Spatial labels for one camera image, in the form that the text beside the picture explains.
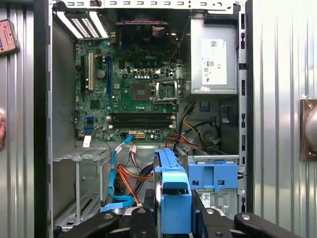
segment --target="red device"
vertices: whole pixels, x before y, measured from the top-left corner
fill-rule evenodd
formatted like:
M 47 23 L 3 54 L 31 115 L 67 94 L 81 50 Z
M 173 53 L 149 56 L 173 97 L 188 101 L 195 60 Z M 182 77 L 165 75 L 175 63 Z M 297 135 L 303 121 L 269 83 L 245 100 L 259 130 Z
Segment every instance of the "red device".
M 19 50 L 14 26 L 8 19 L 0 21 L 0 55 L 14 53 Z

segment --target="white label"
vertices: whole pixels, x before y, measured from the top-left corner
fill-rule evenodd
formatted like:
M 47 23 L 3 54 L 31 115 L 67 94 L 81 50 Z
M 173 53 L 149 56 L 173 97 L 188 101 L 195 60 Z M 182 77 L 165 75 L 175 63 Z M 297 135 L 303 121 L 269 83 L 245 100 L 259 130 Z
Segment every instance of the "white label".
M 210 193 L 202 193 L 202 203 L 204 207 L 209 208 L 210 207 Z
M 91 135 L 85 135 L 83 147 L 89 148 L 91 141 Z
M 121 146 L 118 146 L 118 147 L 115 149 L 115 151 L 116 151 L 117 153 L 119 153 L 121 150 L 122 150 L 122 147 L 121 147 Z
M 202 40 L 203 85 L 227 84 L 226 42 L 219 39 Z

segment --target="black cable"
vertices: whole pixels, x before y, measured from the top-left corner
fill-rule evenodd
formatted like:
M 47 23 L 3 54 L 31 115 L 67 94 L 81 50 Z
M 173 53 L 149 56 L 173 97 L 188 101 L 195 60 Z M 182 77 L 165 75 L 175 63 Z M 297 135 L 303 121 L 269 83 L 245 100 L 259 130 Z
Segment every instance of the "black cable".
M 110 150 L 110 156 L 112 155 L 112 151 L 111 151 L 111 147 L 109 146 L 109 144 L 106 142 L 106 141 L 104 141 L 104 140 L 101 140 L 102 142 L 104 142 L 104 143 L 106 143 L 106 145 L 108 146 L 108 148 L 109 148 L 109 150 Z

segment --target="human hand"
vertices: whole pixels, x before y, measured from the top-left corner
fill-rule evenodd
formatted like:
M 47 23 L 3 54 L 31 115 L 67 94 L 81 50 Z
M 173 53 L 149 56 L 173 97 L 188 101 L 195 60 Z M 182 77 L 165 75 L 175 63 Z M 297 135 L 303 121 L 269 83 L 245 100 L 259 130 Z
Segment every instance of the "human hand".
M 3 116 L 0 116 L 0 149 L 3 148 L 4 133 L 5 133 L 4 118 L 3 118 Z

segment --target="power supply label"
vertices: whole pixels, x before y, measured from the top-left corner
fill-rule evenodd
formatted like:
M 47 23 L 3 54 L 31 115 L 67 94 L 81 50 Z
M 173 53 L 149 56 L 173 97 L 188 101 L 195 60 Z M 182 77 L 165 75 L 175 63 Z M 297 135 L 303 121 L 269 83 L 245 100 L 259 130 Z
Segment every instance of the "power supply label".
M 226 42 L 220 39 L 202 40 L 203 85 L 227 84 Z

